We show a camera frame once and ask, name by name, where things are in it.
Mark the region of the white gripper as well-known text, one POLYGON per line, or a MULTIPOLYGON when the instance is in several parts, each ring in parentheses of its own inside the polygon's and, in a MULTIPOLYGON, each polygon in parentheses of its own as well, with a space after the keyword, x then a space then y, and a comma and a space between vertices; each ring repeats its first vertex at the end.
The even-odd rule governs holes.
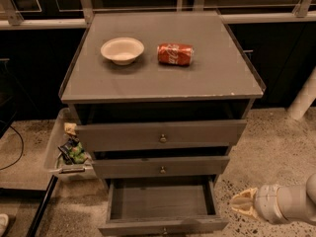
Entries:
POLYGON ((289 221, 281 211, 287 194, 288 189, 279 185, 263 185, 259 189, 250 188, 231 199, 233 203, 231 208, 254 220, 259 220, 261 217, 270 224, 288 224, 289 221), (250 204, 254 199, 255 208, 250 204))

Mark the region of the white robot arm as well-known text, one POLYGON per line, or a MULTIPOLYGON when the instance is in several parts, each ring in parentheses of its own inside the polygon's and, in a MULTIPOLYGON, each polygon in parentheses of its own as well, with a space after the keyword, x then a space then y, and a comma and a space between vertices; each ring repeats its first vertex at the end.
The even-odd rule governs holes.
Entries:
POLYGON ((303 185, 247 189, 235 195, 230 206, 237 213, 270 224, 301 221, 316 225, 316 174, 303 185))

